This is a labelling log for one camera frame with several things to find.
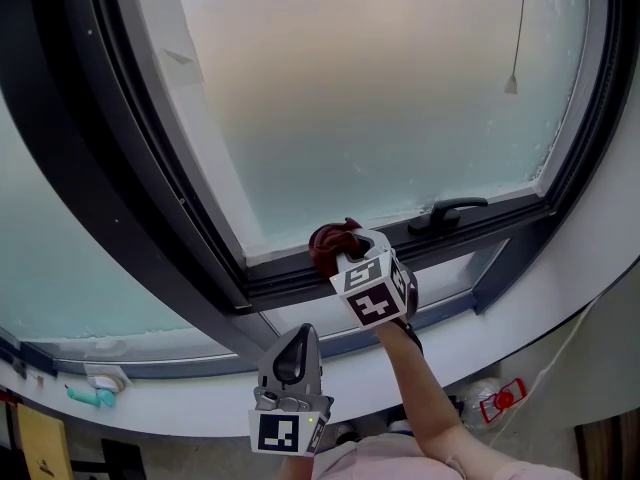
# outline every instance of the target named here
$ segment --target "window latch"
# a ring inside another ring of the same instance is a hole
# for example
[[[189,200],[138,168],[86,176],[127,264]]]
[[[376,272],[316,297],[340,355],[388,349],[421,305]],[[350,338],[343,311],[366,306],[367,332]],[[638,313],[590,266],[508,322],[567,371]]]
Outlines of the window latch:
[[[457,208],[488,205],[487,200],[481,197],[462,197],[438,201],[433,205],[431,213],[420,215],[420,217],[409,221],[409,233],[424,235],[431,231],[454,227],[460,220],[460,212]]]

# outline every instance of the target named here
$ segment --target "black strap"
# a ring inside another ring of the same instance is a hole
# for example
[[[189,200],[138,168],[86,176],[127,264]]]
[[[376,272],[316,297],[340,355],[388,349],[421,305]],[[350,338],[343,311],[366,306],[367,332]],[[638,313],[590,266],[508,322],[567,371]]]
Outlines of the black strap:
[[[420,353],[424,355],[424,351],[422,350],[422,343],[420,343],[420,340],[418,339],[418,336],[416,336],[416,333],[414,332],[411,324],[401,320],[400,318],[394,318],[391,321],[394,324],[396,324],[398,327],[400,327],[400,329],[402,329],[404,332],[407,333],[407,336],[411,338],[411,341],[413,341],[416,344],[416,346],[420,349]]]

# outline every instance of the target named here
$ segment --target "person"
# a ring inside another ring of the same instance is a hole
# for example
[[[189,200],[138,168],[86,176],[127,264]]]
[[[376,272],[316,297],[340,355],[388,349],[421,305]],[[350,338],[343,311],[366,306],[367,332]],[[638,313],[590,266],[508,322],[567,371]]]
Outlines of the person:
[[[388,322],[376,327],[376,334],[391,361],[413,437],[387,433],[316,457],[287,457],[282,480],[576,480],[568,471],[518,462],[478,441],[407,333]]]

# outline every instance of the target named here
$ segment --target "red cloth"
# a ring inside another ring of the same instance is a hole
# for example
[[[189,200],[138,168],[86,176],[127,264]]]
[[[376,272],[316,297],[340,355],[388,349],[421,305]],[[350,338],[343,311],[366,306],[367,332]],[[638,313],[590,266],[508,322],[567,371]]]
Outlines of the red cloth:
[[[352,229],[361,228],[355,220],[347,217],[344,224],[325,224],[316,229],[309,238],[309,254],[318,271],[325,277],[338,273],[336,256],[347,252],[359,258],[360,242],[351,233]]]

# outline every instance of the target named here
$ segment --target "yellow object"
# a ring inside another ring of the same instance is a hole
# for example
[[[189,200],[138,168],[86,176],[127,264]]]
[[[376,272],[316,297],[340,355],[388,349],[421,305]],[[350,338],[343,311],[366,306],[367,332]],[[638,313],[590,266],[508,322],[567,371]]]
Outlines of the yellow object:
[[[73,480],[60,420],[19,404],[18,426],[31,480]]]

